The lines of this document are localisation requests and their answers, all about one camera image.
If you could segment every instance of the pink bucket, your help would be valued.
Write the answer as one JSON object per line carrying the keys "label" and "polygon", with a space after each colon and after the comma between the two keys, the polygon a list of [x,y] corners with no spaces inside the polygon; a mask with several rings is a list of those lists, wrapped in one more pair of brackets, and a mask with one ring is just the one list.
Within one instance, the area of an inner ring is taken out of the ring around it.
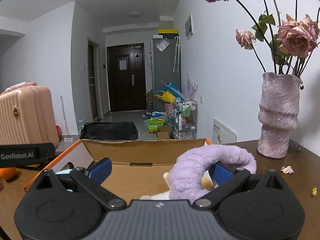
{"label": "pink bucket", "polygon": [[168,114],[173,115],[173,110],[174,110],[173,104],[164,103],[164,109]]}

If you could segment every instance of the door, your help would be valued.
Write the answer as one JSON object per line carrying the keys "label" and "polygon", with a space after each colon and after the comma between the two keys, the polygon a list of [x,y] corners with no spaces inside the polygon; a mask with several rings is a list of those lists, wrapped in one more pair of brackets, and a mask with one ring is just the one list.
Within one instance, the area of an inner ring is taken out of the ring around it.
{"label": "door", "polygon": [[108,47],[111,112],[147,109],[143,44]]}
{"label": "door", "polygon": [[88,78],[92,119],[98,119],[97,94],[94,76],[94,47],[88,44]]}

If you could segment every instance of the black bag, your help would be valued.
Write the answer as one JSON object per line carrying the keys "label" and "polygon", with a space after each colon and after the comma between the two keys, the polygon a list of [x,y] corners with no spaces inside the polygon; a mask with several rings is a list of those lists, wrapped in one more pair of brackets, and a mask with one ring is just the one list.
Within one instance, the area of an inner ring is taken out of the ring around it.
{"label": "black bag", "polygon": [[80,139],[99,141],[138,140],[133,122],[89,122],[81,130]]}

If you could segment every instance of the doorway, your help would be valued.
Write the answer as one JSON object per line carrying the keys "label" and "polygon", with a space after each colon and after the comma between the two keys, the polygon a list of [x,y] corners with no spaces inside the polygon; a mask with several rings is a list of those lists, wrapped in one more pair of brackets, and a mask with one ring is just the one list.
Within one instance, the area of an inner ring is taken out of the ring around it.
{"label": "doorway", "polygon": [[147,109],[144,44],[107,48],[111,112]]}
{"label": "doorway", "polygon": [[103,118],[99,57],[99,45],[88,40],[88,83],[93,121]]}

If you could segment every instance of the white bottle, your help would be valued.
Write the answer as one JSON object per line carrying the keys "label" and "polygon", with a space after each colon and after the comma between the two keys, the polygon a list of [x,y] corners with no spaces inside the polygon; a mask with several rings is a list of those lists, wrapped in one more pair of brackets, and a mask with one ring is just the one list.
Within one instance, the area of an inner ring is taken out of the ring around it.
{"label": "white bottle", "polygon": [[181,131],[182,130],[182,116],[181,116],[181,114],[179,114],[179,131]]}

